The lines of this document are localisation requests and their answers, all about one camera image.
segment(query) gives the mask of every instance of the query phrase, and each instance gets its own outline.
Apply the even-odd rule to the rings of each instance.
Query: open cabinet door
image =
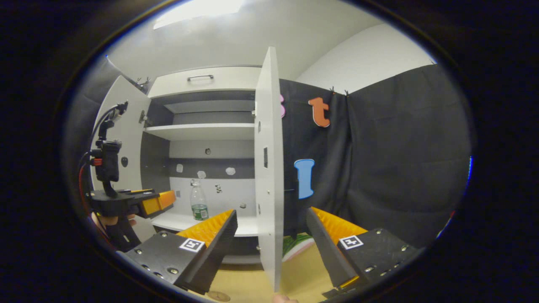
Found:
[[[270,47],[255,93],[254,176],[260,259],[279,290],[284,228],[284,169],[277,55]]]
[[[118,76],[105,96],[101,108],[99,108],[97,119],[99,119],[109,108],[118,103],[124,103],[126,100],[129,101],[127,111],[116,121],[114,127],[109,128],[107,131],[108,141],[122,141],[122,148],[118,153],[120,179],[118,182],[111,182],[111,185],[116,190],[140,190],[142,189],[140,178],[140,146],[144,123],[139,123],[139,119],[142,111],[144,111],[144,113],[148,112],[150,98],[139,91],[123,76]],[[95,137],[92,138],[92,148],[96,148],[95,141],[99,137],[97,134],[98,132],[99,130],[96,132]],[[123,157],[127,158],[127,166],[125,167],[121,164],[121,159]],[[97,180],[95,167],[92,167],[91,174],[94,190],[102,190],[103,184],[101,181]]]

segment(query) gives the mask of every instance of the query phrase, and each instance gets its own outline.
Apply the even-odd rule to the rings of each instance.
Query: green bottle label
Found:
[[[208,218],[208,207],[206,205],[193,205],[191,209],[195,220],[203,221]]]

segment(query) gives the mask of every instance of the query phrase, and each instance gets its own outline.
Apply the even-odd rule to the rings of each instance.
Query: water bottle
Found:
[[[208,205],[206,204],[206,196],[202,190],[200,180],[192,180],[191,185],[191,210],[195,220],[206,220],[209,218]]]

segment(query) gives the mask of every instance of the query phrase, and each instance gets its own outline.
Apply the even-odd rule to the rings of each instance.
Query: drawer handle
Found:
[[[210,77],[210,79],[213,79],[213,75],[200,75],[200,76],[187,77],[187,81],[191,81],[192,78],[198,78],[198,77]]]

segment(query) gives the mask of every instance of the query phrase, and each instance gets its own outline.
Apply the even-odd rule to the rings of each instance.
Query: ceiling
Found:
[[[154,30],[155,18],[108,51],[126,75],[155,78],[215,65],[261,65],[275,46],[279,77],[295,80],[333,47],[383,22],[337,0],[246,0],[237,13]]]

